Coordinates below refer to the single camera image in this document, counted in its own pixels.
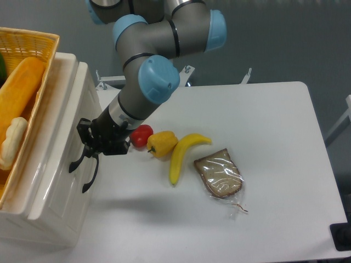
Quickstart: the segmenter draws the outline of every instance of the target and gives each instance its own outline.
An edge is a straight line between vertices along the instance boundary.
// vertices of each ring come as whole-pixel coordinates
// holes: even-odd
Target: plastic bag
[[[240,205],[245,182],[226,148],[195,160],[194,166],[211,197],[248,212]]]

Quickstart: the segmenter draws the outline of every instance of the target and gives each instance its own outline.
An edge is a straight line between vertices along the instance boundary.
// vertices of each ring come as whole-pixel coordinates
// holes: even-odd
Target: white container
[[[83,150],[79,119],[96,118],[101,107],[87,64],[72,54],[56,54],[47,85],[26,165],[0,210],[0,236],[75,245],[93,191],[83,194],[82,186],[95,159],[85,158],[71,174],[68,167]]]

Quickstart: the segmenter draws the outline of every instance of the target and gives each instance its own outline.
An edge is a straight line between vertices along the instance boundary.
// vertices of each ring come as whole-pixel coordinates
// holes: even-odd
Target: pepper stem
[[[152,146],[150,150],[148,150],[148,152],[156,152],[155,148]]]

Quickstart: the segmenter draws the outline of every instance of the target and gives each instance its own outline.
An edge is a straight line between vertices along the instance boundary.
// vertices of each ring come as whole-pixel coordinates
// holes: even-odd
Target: toy bread
[[[224,199],[239,192],[242,177],[225,148],[194,161],[194,166],[212,196]]]
[[[45,64],[25,58],[0,89],[0,169],[12,168],[27,120],[19,118],[33,94],[38,91]]]

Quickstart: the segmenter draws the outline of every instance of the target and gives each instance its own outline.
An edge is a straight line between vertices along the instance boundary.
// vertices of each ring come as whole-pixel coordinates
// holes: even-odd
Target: yellow basket
[[[46,65],[42,84],[33,99],[22,114],[28,121],[28,127],[18,151],[16,160],[10,171],[0,170],[0,209],[15,186],[26,159],[26,146],[32,131],[33,122],[37,114],[45,90],[47,78],[55,57],[60,37],[54,34],[0,27],[0,53],[4,58],[7,76],[27,57],[33,56]]]

